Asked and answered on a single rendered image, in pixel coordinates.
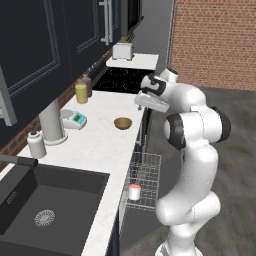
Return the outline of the yellow drinking glass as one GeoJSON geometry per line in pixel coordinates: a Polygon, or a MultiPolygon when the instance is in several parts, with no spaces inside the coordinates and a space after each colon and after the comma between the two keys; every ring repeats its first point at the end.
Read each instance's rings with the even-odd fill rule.
{"type": "Polygon", "coordinates": [[[79,104],[85,104],[88,101],[87,86],[85,84],[77,84],[75,86],[75,92],[79,104]]]}

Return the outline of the brown wooden bowl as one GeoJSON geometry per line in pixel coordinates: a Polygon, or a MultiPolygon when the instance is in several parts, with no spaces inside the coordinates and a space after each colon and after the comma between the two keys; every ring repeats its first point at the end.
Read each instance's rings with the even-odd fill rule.
{"type": "Polygon", "coordinates": [[[132,125],[132,120],[127,117],[119,117],[114,120],[114,125],[120,130],[127,130],[132,125]]]}

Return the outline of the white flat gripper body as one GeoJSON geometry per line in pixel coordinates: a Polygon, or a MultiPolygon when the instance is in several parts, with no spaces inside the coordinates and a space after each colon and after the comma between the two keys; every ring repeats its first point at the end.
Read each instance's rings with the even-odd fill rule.
{"type": "Polygon", "coordinates": [[[138,93],[134,99],[134,103],[163,113],[169,109],[169,105],[167,103],[143,92],[138,93]]]}

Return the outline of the white kitchen scale teal screen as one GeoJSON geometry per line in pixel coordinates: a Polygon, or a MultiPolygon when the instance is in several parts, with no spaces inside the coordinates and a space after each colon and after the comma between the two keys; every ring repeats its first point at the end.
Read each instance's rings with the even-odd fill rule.
{"type": "Polygon", "coordinates": [[[77,111],[62,109],[60,114],[65,129],[81,130],[87,123],[87,118],[77,111]]]}

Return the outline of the large dark cupboard door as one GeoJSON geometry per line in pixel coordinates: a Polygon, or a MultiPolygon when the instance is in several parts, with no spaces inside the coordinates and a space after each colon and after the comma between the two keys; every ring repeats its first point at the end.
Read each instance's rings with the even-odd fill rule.
{"type": "Polygon", "coordinates": [[[71,83],[63,0],[0,0],[0,68],[17,122],[5,146],[71,83]]]}

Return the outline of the white soap dispenser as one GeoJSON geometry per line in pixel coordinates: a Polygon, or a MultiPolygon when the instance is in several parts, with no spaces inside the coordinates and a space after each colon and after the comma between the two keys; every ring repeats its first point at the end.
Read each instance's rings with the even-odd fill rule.
{"type": "Polygon", "coordinates": [[[33,158],[40,159],[46,156],[46,148],[43,136],[40,132],[36,131],[34,128],[31,128],[30,132],[28,133],[27,142],[33,158]]]}

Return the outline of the grey paper towel roll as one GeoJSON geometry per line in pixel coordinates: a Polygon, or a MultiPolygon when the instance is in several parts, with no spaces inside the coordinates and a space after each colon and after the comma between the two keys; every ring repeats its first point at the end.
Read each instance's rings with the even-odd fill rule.
{"type": "Polygon", "coordinates": [[[39,120],[46,145],[58,145],[68,138],[67,132],[64,130],[57,99],[39,114],[39,120]]]}

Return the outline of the narrow dark cupboard door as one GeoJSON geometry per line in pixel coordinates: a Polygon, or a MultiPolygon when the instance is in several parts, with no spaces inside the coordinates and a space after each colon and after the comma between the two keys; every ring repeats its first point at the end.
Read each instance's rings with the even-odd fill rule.
{"type": "Polygon", "coordinates": [[[74,79],[100,57],[97,0],[63,0],[65,25],[74,79]]]}

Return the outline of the dark dishwasher door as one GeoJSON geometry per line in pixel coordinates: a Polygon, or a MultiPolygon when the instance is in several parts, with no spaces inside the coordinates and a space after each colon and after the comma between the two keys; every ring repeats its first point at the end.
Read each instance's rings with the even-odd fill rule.
{"type": "Polygon", "coordinates": [[[120,236],[120,254],[155,256],[167,233],[168,228],[157,220],[154,211],[128,208],[120,236]]]}

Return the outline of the black hob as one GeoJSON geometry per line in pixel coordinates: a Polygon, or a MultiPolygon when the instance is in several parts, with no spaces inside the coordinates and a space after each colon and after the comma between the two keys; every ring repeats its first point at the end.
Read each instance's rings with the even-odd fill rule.
{"type": "Polygon", "coordinates": [[[153,73],[148,69],[132,69],[109,67],[95,83],[95,91],[137,94],[140,91],[142,79],[153,73]]]}

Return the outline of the black extractor hood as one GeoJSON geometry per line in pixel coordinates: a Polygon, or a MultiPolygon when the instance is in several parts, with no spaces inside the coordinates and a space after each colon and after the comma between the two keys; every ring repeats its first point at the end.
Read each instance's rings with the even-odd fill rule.
{"type": "Polygon", "coordinates": [[[128,1],[128,23],[127,29],[132,31],[141,22],[142,19],[142,0],[128,1]]]}

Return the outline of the black sink basin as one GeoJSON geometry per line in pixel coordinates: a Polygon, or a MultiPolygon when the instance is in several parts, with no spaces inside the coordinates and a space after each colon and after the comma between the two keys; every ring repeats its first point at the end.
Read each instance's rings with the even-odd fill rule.
{"type": "Polygon", "coordinates": [[[82,256],[109,175],[39,165],[0,179],[0,256],[82,256]]]}

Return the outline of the white toaster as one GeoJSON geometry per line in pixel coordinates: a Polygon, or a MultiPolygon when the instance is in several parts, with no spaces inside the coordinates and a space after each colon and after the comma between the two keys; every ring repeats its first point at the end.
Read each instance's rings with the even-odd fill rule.
{"type": "Polygon", "coordinates": [[[113,46],[112,57],[114,60],[126,59],[131,61],[134,57],[134,46],[132,43],[117,43],[113,46]]]}

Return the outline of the black sink tap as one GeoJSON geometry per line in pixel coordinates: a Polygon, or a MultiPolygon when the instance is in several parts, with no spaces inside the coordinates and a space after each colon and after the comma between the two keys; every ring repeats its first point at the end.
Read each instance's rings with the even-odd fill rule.
{"type": "Polygon", "coordinates": [[[35,168],[38,165],[38,160],[35,158],[11,156],[5,154],[0,154],[0,162],[18,164],[31,168],[35,168]]]}

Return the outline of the brown bottle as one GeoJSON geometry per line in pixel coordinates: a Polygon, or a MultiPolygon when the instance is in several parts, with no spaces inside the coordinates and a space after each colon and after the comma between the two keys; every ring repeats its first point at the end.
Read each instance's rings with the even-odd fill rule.
{"type": "Polygon", "coordinates": [[[83,73],[82,81],[83,81],[83,82],[86,84],[86,86],[87,86],[87,95],[88,95],[88,97],[91,97],[91,96],[92,96],[92,80],[91,80],[91,78],[88,76],[88,73],[87,73],[87,72],[84,72],[84,73],[83,73]]]}

